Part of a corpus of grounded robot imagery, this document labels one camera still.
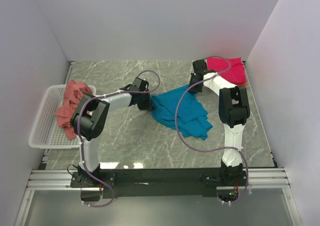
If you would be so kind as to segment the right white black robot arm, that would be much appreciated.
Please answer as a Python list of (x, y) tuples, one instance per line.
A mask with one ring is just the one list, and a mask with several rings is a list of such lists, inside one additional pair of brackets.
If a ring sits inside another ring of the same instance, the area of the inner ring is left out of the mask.
[(226, 186), (245, 176), (241, 157), (243, 131), (250, 117), (247, 89), (237, 86), (217, 76), (215, 70), (209, 70), (204, 59), (192, 63), (189, 86), (191, 93), (200, 93), (206, 87), (218, 95), (218, 115), (224, 125), (224, 153), (221, 160), (219, 179)]

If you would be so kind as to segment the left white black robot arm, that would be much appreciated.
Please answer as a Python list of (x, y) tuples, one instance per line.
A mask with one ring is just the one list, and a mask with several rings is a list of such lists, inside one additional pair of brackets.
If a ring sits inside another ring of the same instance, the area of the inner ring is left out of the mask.
[(136, 105), (141, 111), (152, 110), (149, 83), (135, 78), (116, 92), (94, 96), (85, 94), (73, 113), (70, 125), (79, 139), (79, 167), (85, 172), (82, 181), (88, 187), (96, 186), (100, 175), (96, 170), (100, 167), (98, 159), (98, 137), (102, 133), (108, 113), (123, 107)]

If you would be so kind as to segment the blue t shirt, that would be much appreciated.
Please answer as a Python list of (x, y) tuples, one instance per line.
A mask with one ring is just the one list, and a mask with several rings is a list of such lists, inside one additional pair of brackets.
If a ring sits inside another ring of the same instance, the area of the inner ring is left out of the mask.
[(163, 94), (153, 95), (152, 116), (160, 124), (175, 129), (175, 111), (179, 106), (177, 115), (178, 129), (183, 137), (195, 137), (205, 140), (208, 131), (213, 127), (208, 121), (208, 112), (198, 102), (195, 94), (187, 92), (181, 103), (178, 104), (188, 86), (182, 86)]

